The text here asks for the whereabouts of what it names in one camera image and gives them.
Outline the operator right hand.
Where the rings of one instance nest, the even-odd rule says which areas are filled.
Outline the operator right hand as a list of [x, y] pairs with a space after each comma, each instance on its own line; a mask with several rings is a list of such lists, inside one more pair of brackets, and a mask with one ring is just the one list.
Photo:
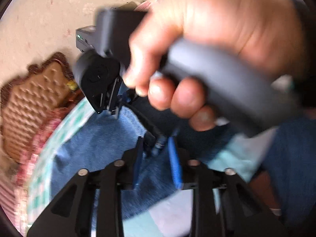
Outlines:
[[216, 122], [202, 85], [193, 78], [175, 86], [153, 77], [179, 36], [226, 48], [272, 79], [299, 79], [306, 71], [306, 38], [291, 0], [157, 0], [130, 37], [131, 64], [123, 80], [154, 108], [170, 109], [197, 131]]

